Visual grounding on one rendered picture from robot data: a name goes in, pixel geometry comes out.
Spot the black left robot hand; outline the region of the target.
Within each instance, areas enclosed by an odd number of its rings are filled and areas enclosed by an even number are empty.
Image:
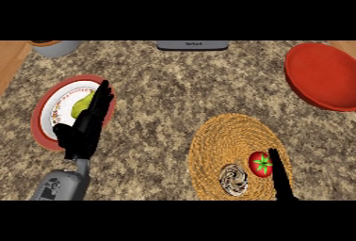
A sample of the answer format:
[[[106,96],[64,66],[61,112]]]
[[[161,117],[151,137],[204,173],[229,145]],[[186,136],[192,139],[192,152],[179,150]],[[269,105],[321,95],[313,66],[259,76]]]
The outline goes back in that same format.
[[[90,159],[96,152],[112,98],[111,87],[108,81],[103,80],[95,92],[89,108],[81,112],[74,124],[58,123],[55,125],[53,132],[59,146],[65,149],[65,159]]]

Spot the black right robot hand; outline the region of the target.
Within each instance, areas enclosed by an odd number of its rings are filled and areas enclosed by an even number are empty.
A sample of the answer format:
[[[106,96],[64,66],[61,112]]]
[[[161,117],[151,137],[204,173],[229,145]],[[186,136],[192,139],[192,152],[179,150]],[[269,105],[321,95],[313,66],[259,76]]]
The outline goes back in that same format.
[[[273,188],[278,201],[297,201],[290,185],[284,164],[275,148],[269,148],[269,156],[273,161]]]

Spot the swirl frosted cupcake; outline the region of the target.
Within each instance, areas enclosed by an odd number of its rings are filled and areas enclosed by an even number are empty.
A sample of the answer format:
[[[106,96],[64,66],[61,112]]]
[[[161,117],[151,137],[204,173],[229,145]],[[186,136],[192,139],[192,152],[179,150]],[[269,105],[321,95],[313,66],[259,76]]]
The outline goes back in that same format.
[[[238,197],[247,192],[248,174],[238,165],[229,164],[223,167],[219,181],[227,195]]]

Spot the woven yellow round placemat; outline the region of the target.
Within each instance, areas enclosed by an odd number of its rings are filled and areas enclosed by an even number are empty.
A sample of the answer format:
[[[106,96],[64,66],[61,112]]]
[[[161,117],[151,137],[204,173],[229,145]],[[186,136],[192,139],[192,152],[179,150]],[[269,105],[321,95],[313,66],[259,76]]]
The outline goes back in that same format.
[[[263,122],[244,114],[227,113],[213,117],[194,135],[189,148],[189,174],[198,197],[208,201],[273,201],[273,177],[259,177],[250,169],[250,155],[278,149],[288,179],[292,164],[282,142]],[[236,165],[248,175],[247,191],[232,196],[220,184],[227,165]]]

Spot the red bowl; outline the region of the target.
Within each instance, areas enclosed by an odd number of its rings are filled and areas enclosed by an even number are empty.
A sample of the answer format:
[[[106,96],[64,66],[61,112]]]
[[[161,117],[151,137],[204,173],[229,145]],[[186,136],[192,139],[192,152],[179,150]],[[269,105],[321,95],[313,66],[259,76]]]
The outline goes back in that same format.
[[[356,112],[356,58],[322,43],[301,43],[285,55],[285,79],[300,99],[321,109]]]

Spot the green pear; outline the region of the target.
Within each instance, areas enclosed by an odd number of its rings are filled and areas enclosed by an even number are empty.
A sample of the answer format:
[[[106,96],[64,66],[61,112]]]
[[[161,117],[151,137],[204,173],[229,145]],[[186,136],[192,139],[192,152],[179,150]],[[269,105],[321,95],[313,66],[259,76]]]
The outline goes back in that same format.
[[[71,117],[75,119],[81,112],[89,108],[90,102],[95,96],[95,92],[90,92],[74,104],[72,111],[71,111]]]

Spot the red tomato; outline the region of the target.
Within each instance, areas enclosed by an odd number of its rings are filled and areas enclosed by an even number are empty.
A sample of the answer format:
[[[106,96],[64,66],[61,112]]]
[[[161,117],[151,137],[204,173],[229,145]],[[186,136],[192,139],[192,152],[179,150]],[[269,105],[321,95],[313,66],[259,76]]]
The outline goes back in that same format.
[[[273,161],[266,153],[254,152],[250,155],[250,170],[253,174],[260,178],[266,178],[272,175]]]

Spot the red rimmed white plate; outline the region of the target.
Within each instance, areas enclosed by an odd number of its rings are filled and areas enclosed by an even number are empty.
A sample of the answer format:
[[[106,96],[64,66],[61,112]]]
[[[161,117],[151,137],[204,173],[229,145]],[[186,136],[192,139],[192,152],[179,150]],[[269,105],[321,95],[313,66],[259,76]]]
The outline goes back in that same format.
[[[31,117],[31,133],[37,144],[50,151],[62,151],[53,127],[58,123],[72,125],[72,106],[100,86],[105,78],[75,75],[52,86],[43,94]]]

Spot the grey appliance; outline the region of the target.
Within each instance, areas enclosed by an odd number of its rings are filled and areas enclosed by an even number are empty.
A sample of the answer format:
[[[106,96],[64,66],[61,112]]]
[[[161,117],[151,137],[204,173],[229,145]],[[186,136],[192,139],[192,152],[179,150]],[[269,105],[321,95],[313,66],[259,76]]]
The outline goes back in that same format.
[[[227,40],[160,40],[157,48],[164,51],[220,51],[227,44]]]

